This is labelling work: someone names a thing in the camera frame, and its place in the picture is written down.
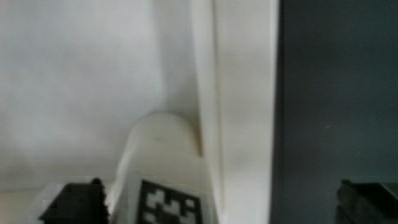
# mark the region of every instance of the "gray wall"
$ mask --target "gray wall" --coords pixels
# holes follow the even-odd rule
[[[154,111],[196,124],[188,1],[0,2],[0,190],[113,176]]]
[[[395,12],[283,0],[271,223],[333,223],[340,178],[398,182]]]

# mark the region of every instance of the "dark panel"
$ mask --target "dark panel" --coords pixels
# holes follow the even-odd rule
[[[333,223],[342,178],[398,182],[398,1],[283,0],[271,223]]]

